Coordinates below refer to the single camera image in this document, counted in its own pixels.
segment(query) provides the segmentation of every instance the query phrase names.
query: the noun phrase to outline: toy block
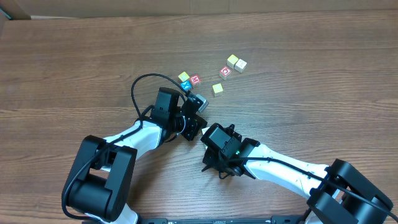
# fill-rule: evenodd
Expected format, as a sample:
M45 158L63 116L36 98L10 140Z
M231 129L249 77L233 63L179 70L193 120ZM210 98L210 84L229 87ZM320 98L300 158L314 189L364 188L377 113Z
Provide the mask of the toy block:
M221 86L221 83L213 85L213 94L214 96L221 96L223 94L223 86Z
M182 87L184 90L186 90L186 91L192 89L191 83L190 83L188 80L185 81L185 82L182 82L182 83L181 83L181 87Z
M248 63L245 62L244 60L239 59L238 62L236 62L235 70L237 70L238 72L242 73L243 70L246 68L246 65L247 65L247 64L248 64Z
M231 69L229 69L227 66L224 66L221 70L220 70L220 77L223 80L226 80L228 78L228 76L231 74Z
M231 55L231 56L229 56L229 58L227 59L226 64L227 64L229 67L234 68L234 66L235 66L236 62L238 62L238 60L239 60L239 59L238 59L235 55Z
M200 86L200 84L201 84L201 80L198 75L193 75L190 78L190 80L191 80L192 88L196 88L196 87Z
M186 72L181 73L178 78L181 82L185 82L189 79L189 75Z

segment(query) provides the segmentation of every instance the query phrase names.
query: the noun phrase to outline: wire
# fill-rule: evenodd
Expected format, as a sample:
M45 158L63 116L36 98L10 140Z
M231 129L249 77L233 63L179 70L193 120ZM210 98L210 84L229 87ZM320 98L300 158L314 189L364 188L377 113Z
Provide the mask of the wire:
M340 190L340 191L342 191L342 192L344 192L344 193L346 193L346 194L348 194L348 195L350 195L350 196L352 196L352 197L354 197L354 198L356 198L356 199L358 199L358 200L360 200L360 201L362 201L362 202L364 202L364 203L366 203L366 204L368 204L368 205L370 205L370 206L382 211L383 213L389 215L391 218L393 218L398 223L398 217L396 215L394 215L392 212L390 212L390 211L388 211L388 210L376 205L375 203L371 202L370 200L368 200L366 198L363 198L363 197L359 196L358 194L356 194L356 193L354 193L354 192L352 192L350 190L347 190L347 189L345 189L345 188L343 188L343 187L331 182L330 180L326 180L326 179L324 179L322 177L319 177L319 176L317 176L317 175L315 175L315 174L313 174L311 172L307 172L307 171L305 171L305 170L303 170L301 168L298 168L296 166L293 166L292 164L289 164L289 163L287 163L285 161L282 161L282 160L279 160L279 159L274 159L274 158L271 158L271 157L266 157L266 158L264 158L264 157L244 157L244 158L238 158L238 159L230 159L227 162L235 162L235 161L268 161L268 162L277 162L279 164L285 165L285 166L287 166L289 168L292 168L293 170L296 170L296 171L298 171L298 172L300 172L302 174L305 174L305 175L307 175L309 177L312 177L314 179L320 180L324 184L330 185L330 186L332 186L332 187L334 187L334 188L336 188L336 189L338 189L338 190Z
M130 136L132 136L133 134L136 134L140 129L142 129L143 126L143 122L142 122L142 117L145 116L146 113L148 113L149 110L151 110L152 108L154 108L154 105L150 105L148 106L143 112L142 115L139 117L139 121L140 121L140 125L137 129L125 134L125 135L120 135L120 137L118 137L117 139L106 143L101 149L99 149L97 151L97 153L91 157L81 168L80 170L75 174L75 176L72 178L72 180L70 181L70 183L68 184L68 187L65 190L65 193L62 195L62 202L61 202L61 206L62 206L62 211L64 212L64 214L69 217L69 218L73 218L76 220L91 220L91 221L95 221L98 222L99 220L97 218L94 217L89 217L89 216L79 216L79 215L74 215L71 214L70 212L68 212L67 210L67 203L66 201L68 200L68 196L69 193L72 189L73 184L76 182L78 176L89 166L91 165L95 160L97 160L102 154L104 154L104 152L107 152L108 149L113 146L113 144L122 141L123 139L126 139Z
M178 137L178 134L175 134L175 136L173 136L172 138L170 138L169 140L167 140L167 141L165 141L165 142L171 142L171 141L173 141L174 139L176 139Z
M131 100L132 100L132 103L134 104L134 107L135 107L136 110L137 110L138 117L141 117L141 112L139 111L138 106L137 106L137 103L136 103L136 99L134 98L134 87L135 87L136 83L138 82L138 80L140 80L141 78L149 77L149 76L157 76L157 77L165 78L165 79L167 79L168 81L174 83L174 85L178 86L186 95L188 94L188 92L187 92L186 90L184 90L184 89L182 88L182 86L180 86L176 81L172 80L171 78L169 78L169 77L167 77L167 76L165 76L165 75L156 74L156 73L150 73L150 74L146 74L146 75L141 75L141 76L138 77L138 78L134 81L134 83L132 83L132 85L131 85Z
M224 180L225 178L229 177L231 174L227 173L224 177L221 177L222 172L219 171L218 172L218 178L220 178L221 180Z

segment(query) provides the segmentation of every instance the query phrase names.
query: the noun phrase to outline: wooden table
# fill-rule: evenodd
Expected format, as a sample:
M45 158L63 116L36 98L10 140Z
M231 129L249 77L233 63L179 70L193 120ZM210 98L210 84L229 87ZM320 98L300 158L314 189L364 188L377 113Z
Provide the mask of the wooden table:
M6 22L0 40L0 223L79 223L61 191L81 140L137 118L133 80L198 73L202 116L306 162L346 160L398 203L398 11L120 17ZM235 54L244 73L223 81ZM214 98L211 86L222 83ZM153 104L161 78L136 88ZM201 173L199 138L136 163L128 200L144 218L301 214L276 184Z

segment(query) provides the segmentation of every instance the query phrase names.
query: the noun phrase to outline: yellow block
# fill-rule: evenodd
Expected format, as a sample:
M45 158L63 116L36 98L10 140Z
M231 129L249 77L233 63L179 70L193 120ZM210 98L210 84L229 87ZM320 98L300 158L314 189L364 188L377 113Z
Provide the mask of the yellow block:
M227 64L229 67L234 68L234 66L235 66L236 62L238 62L238 60L239 60L239 59L237 58L237 56L231 55L231 56L229 56L229 58L227 59L226 64Z
M223 94L223 86L221 86L221 83L213 85L213 94L214 96L221 96Z
M185 82L189 79L189 75L186 72L181 73L178 78L181 82Z

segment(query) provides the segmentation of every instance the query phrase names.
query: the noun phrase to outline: white robotic arm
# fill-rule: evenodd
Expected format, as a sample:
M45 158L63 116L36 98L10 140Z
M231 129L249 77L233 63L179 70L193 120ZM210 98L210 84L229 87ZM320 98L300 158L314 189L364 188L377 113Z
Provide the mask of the white robotic arm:
M388 214L386 210L392 208L388 197L345 161L336 159L331 166L298 161L259 141L249 138L242 141L233 124L228 128L213 124L201 141L207 146L203 158L206 167L202 171L214 168L221 179L245 174L301 195L310 207L305 215L298 217L302 223L383 223ZM345 195L337 202L339 190Z
M311 164L284 156L269 149L265 144L260 144L258 147L255 147L248 157L271 157L292 164L293 166L299 167L322 178L325 178L327 175L325 171L326 167L328 167L327 165ZM276 162L247 161L244 166L256 179L268 180L279 184L301 195L305 199L310 198L310 190L312 188L318 188L321 184L319 180L308 178L305 174Z
M173 133L192 141L207 125L197 112L202 112L208 102L190 91L186 97L179 107L180 93L160 88L155 105L146 109L152 108L149 117L143 112L133 127L115 136L105 139L87 136L81 143L62 192L64 213L70 218L87 219L67 212L66 206L69 206L87 214L90 220L136 223L137 214L125 205L136 159L159 147ZM109 172L108 178L91 174L90 168Z

